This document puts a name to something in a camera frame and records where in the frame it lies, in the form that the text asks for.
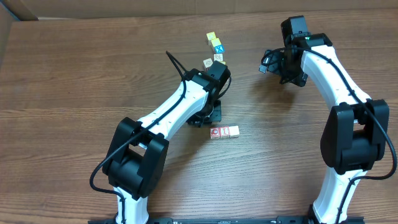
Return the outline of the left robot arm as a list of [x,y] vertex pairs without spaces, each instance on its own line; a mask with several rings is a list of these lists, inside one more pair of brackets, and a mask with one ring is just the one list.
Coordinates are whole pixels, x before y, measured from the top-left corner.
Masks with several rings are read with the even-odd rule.
[[117,196],[118,211],[110,223],[147,223],[147,198],[163,173],[172,136],[185,124],[200,127],[221,120],[220,98],[231,72],[221,62],[206,71],[192,69],[177,90],[150,114],[118,124],[102,171]]

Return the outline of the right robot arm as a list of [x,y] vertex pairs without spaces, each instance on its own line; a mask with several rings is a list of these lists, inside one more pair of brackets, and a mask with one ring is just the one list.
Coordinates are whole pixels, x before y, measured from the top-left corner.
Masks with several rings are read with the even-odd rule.
[[322,188],[303,217],[280,217],[279,223],[364,223],[347,215],[361,180],[385,180],[397,169],[397,155],[387,134],[389,106],[362,91],[340,63],[326,34],[312,34],[303,16],[280,25],[284,46],[267,50],[259,71],[280,76],[281,85],[305,86],[308,79],[330,114],[320,140],[326,173]]

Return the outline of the white ladybug wooden block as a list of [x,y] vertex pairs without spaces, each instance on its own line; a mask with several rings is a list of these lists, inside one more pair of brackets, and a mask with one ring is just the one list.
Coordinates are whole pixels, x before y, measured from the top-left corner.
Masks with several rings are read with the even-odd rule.
[[229,136],[231,138],[237,138],[239,137],[240,132],[239,132],[239,126],[230,126],[229,127]]

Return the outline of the red I wooden block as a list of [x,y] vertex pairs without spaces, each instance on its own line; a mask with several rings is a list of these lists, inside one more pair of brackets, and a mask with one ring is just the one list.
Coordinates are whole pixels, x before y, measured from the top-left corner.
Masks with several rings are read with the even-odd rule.
[[219,127],[219,131],[220,131],[220,138],[229,138],[230,137],[229,126]]

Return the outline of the white block blue D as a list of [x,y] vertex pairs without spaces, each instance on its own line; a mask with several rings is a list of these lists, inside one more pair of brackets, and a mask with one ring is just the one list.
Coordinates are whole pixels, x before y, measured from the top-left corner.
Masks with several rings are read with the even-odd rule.
[[221,137],[219,127],[212,127],[210,128],[210,138],[212,139],[219,139]]

